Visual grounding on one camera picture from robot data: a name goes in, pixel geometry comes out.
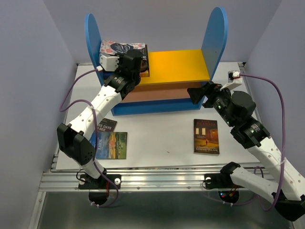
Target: blue bookend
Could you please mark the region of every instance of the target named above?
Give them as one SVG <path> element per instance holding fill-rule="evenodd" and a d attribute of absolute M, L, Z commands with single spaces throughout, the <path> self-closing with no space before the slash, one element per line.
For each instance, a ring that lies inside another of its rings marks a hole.
<path fill-rule="evenodd" d="M 85 34 L 88 52 L 93 66 L 99 65 L 99 52 L 102 38 L 93 14 L 85 17 Z M 224 52 L 228 34 L 228 21 L 224 8 L 213 9 L 201 46 L 203 57 L 212 80 L 220 58 Z M 101 85 L 104 84 L 103 73 L 97 73 Z M 113 115 L 135 115 L 156 112 L 171 112 L 200 109 L 202 101 L 194 105 L 191 99 L 155 100 L 146 102 L 120 103 L 112 109 Z"/>

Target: yellow shelf top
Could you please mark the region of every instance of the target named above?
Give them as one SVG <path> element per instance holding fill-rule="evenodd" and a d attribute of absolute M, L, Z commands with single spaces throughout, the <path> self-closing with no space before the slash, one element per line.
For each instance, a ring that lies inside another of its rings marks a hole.
<path fill-rule="evenodd" d="M 149 77 L 140 85 L 209 81 L 201 50 L 181 50 L 148 53 Z"/>

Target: brown shelf layer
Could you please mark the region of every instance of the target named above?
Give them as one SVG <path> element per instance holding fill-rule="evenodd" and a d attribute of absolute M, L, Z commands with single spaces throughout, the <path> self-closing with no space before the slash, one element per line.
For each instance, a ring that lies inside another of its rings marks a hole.
<path fill-rule="evenodd" d="M 138 85 L 122 103 L 189 98 L 189 87 L 201 87 L 200 82 Z"/>

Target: orange book cover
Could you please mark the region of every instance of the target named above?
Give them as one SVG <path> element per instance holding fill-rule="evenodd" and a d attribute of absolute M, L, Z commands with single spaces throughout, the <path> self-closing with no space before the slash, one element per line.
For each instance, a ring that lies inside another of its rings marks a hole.
<path fill-rule="evenodd" d="M 194 152 L 219 154 L 216 120 L 194 119 Z"/>

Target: landscape book cover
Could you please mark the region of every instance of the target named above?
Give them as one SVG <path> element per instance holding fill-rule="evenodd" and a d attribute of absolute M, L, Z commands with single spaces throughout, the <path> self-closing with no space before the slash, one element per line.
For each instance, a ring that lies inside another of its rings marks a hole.
<path fill-rule="evenodd" d="M 95 133 L 92 134 L 90 143 L 95 146 Z M 98 131 L 96 159 L 126 159 L 126 154 L 127 132 Z"/>
<path fill-rule="evenodd" d="M 219 154 L 218 126 L 216 120 L 194 119 L 194 152 Z"/>

